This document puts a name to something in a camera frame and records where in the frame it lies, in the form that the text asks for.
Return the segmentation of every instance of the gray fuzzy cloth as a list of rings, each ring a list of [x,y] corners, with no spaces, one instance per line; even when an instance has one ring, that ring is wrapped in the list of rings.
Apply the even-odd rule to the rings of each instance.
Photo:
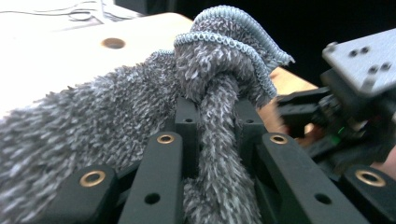
[[[76,170],[119,171],[143,158],[148,138],[175,115],[179,95],[201,111],[199,175],[184,185],[190,223],[261,223],[253,182],[235,150],[234,104],[267,104],[269,74],[292,58],[247,13],[213,7],[175,50],[51,93],[0,120],[0,223],[37,217]]]

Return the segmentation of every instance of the wooden table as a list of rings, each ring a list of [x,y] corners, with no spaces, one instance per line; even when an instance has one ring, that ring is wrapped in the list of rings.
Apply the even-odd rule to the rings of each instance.
[[[52,34],[2,37],[0,118],[50,91],[91,81],[121,65],[143,62],[155,50],[172,49],[175,36],[187,33],[191,25],[181,15],[165,13]],[[103,41],[110,37],[124,41],[124,48],[104,46]],[[281,68],[272,78],[279,94],[315,88]],[[265,111],[260,114],[270,118]]]

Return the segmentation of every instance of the knotted cloth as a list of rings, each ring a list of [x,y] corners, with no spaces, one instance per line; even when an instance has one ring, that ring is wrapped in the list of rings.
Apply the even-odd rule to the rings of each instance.
[[[235,7],[199,14],[174,50],[50,93],[0,121],[0,222],[37,217],[75,171],[142,160],[149,137],[176,113],[178,96],[200,108],[199,174],[184,180],[189,223],[261,223],[253,182],[236,152],[234,105],[276,96],[269,74],[292,58]]]

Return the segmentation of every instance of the gray metal plate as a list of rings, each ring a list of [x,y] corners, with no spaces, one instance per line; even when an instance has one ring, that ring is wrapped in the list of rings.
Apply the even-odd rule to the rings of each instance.
[[[396,87],[396,29],[330,44],[323,58],[359,95],[372,97]]]

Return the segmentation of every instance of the fuzzy fabric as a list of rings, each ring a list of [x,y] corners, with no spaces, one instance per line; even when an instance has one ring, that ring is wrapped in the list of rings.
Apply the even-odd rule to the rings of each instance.
[[[37,217],[73,172],[92,164],[119,171],[143,158],[148,138],[175,115],[178,96],[201,113],[199,175],[186,179],[190,223],[261,223],[253,182],[235,149],[234,104],[276,96],[271,71],[292,58],[247,13],[203,11],[172,51],[51,93],[0,120],[0,223]]]

